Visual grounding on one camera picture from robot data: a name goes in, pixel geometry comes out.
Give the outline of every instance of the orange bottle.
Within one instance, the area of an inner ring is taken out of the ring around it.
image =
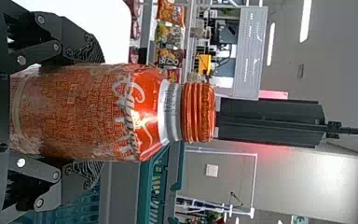
[[[208,84],[140,64],[33,68],[11,79],[11,147],[96,161],[146,161],[170,142],[213,139]]]

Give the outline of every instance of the bolt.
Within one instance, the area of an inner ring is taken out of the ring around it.
[[[90,42],[91,41],[91,36],[89,34],[85,34],[84,35],[84,40],[86,40],[86,42]]]
[[[19,56],[17,57],[17,62],[20,64],[20,65],[25,65],[27,63],[27,59],[24,58],[24,56]]]
[[[0,152],[6,152],[8,149],[8,145],[6,143],[1,143],[0,144]]]
[[[38,16],[37,17],[37,21],[40,23],[40,24],[45,24],[45,18],[43,16]]]
[[[66,54],[69,56],[69,57],[72,57],[72,50],[71,49],[67,49],[66,50]]]
[[[21,158],[17,160],[17,166],[22,168],[25,165],[25,159]]]
[[[86,180],[83,184],[83,189],[90,189],[91,185],[90,185],[90,181]]]
[[[66,174],[66,175],[70,175],[71,173],[72,173],[72,168],[71,168],[71,166],[66,167],[66,168],[65,168],[65,174]]]
[[[36,207],[41,208],[43,206],[44,202],[45,201],[43,201],[43,199],[38,199],[35,205],[36,205]]]
[[[54,45],[53,45],[53,48],[54,48],[55,51],[57,51],[57,50],[60,49],[60,46],[59,46],[58,44],[54,44]]]
[[[7,74],[6,73],[1,73],[0,78],[1,78],[2,81],[7,81]]]
[[[53,178],[55,180],[58,179],[59,177],[60,177],[60,173],[58,173],[58,172],[54,173]]]

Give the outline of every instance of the orange bottle cap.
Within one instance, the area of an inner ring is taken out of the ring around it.
[[[185,142],[210,142],[216,123],[214,90],[205,83],[186,83],[182,94],[182,136]]]

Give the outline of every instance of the white panel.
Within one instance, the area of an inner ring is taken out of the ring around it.
[[[232,97],[258,100],[264,60],[267,7],[243,7]]]
[[[217,177],[217,174],[219,173],[219,166],[217,165],[206,165],[206,175],[210,177]]]

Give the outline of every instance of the snack bag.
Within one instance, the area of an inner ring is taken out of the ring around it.
[[[183,42],[182,29],[176,26],[167,26],[164,22],[159,22],[156,29],[155,40],[163,47],[173,49],[181,48]]]
[[[184,58],[184,52],[182,49],[159,49],[158,50],[158,62],[159,66],[175,66],[181,67]]]
[[[185,27],[185,9],[168,0],[158,0],[157,19]]]
[[[139,52],[138,48],[135,46],[130,47],[130,53],[129,53],[129,63],[138,63],[139,60]]]
[[[172,67],[172,66],[167,66],[166,70],[167,70],[167,79],[170,82],[179,83],[181,69],[180,68],[175,68],[175,67]]]

